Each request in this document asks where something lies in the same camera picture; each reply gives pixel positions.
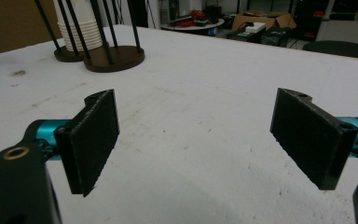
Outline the cardboard box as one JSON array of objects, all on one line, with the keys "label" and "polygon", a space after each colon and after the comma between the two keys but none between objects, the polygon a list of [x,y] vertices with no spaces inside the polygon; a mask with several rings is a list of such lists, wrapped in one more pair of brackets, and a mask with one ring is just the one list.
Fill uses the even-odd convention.
[{"label": "cardboard box", "polygon": [[288,12],[267,12],[262,10],[248,10],[235,15],[231,30],[237,31],[246,22],[262,22],[266,24],[266,29],[271,27],[296,28],[296,22]]}]

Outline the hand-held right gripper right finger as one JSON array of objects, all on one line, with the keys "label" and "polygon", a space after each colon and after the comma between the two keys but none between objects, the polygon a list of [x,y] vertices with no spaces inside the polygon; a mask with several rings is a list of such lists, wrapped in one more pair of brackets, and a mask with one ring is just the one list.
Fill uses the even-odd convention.
[{"label": "hand-held right gripper right finger", "polygon": [[279,88],[270,132],[320,190],[333,190],[358,128],[330,115],[305,93]]}]

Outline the stack of white paper cups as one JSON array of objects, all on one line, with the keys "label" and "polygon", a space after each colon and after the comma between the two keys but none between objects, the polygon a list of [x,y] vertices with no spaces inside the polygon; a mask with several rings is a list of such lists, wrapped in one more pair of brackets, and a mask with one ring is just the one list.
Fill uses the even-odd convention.
[{"label": "stack of white paper cups", "polygon": [[[99,28],[95,15],[93,13],[90,0],[69,0],[72,4],[73,10],[76,15],[78,26],[81,34],[83,35],[86,47],[88,49],[97,49],[102,44],[102,38],[99,33]],[[62,34],[63,41],[69,51],[74,51],[69,32],[66,25],[71,28],[72,36],[76,44],[76,49],[82,51],[83,47],[80,41],[79,34],[77,33],[75,23],[67,6],[66,0],[53,0],[56,10],[58,26]]]}]

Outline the white box device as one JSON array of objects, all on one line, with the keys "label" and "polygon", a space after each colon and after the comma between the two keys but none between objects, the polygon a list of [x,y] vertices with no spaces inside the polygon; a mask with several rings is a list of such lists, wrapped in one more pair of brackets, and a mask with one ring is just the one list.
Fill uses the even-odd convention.
[{"label": "white box device", "polygon": [[245,26],[245,31],[247,33],[256,34],[262,31],[266,27],[264,22],[247,22]]}]

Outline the dark chair back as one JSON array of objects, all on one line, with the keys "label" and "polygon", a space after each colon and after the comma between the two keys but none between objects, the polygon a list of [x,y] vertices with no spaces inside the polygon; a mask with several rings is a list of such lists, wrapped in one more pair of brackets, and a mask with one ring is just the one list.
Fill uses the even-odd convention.
[{"label": "dark chair back", "polygon": [[358,44],[346,41],[323,40],[305,44],[303,50],[358,58]]}]

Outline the cup rack with round base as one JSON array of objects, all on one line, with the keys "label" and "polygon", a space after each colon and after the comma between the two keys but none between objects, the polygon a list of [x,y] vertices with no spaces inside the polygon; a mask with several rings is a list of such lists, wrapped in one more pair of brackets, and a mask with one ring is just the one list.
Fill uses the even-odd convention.
[{"label": "cup rack with round base", "polygon": [[127,0],[127,4],[135,41],[134,46],[120,46],[117,43],[114,26],[112,23],[109,23],[109,30],[114,42],[114,46],[110,47],[103,30],[102,14],[97,0],[90,0],[90,3],[97,22],[98,34],[100,35],[103,44],[97,49],[85,49],[86,57],[84,59],[84,64],[86,68],[92,72],[111,73],[130,69],[142,63],[145,59],[145,51],[140,45],[140,38],[137,30],[138,21],[132,0]]},{"label": "cup rack with round base", "polygon": [[[83,33],[80,28],[80,24],[78,22],[74,7],[71,3],[71,0],[65,0],[66,4],[63,3],[62,0],[57,0],[59,3],[60,12],[62,14],[62,18],[64,20],[66,31],[69,35],[70,43],[73,48],[72,51],[68,50],[66,46],[61,47],[57,41],[57,38],[51,28],[51,25],[48,21],[48,17],[45,13],[45,10],[43,9],[40,0],[34,0],[34,3],[42,17],[42,20],[48,30],[48,34],[51,38],[51,40],[54,43],[55,51],[54,56],[59,62],[64,63],[76,63],[81,62],[84,60],[84,58],[90,57],[90,51],[87,47],[85,37],[83,36]],[[80,40],[82,51],[80,51],[75,42],[74,33],[72,32],[71,25],[74,25],[76,28],[77,36]]]}]

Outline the brown board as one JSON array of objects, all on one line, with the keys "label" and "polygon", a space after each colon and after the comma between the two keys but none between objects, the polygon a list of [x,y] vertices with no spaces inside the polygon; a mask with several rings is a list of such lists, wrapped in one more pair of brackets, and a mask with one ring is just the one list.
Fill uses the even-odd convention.
[{"label": "brown board", "polygon": [[34,0],[0,0],[0,52],[50,40]]}]

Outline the black cabinet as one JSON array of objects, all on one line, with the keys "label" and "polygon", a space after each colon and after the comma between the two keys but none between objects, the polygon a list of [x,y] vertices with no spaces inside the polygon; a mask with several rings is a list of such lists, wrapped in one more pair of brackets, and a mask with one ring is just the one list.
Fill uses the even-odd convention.
[{"label": "black cabinet", "polygon": [[317,37],[328,0],[297,0],[295,10],[295,37],[314,41]]}]

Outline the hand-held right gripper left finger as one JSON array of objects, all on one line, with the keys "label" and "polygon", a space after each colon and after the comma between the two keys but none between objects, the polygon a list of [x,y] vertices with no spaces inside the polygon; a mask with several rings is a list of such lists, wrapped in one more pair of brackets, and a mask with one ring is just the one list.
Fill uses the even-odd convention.
[{"label": "hand-held right gripper left finger", "polygon": [[85,107],[54,131],[57,148],[73,194],[93,190],[119,136],[114,90],[85,99]]}]

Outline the round white table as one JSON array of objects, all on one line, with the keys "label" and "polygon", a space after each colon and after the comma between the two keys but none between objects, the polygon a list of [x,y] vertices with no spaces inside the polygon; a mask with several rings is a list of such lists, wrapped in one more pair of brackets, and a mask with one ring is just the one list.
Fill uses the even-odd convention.
[{"label": "round white table", "polygon": [[176,32],[200,31],[200,30],[208,30],[208,29],[216,28],[224,24],[224,22],[225,22],[224,19],[218,19],[217,23],[208,23],[205,26],[189,26],[189,27],[170,26],[169,24],[161,24],[160,28],[162,30],[170,30]]}]

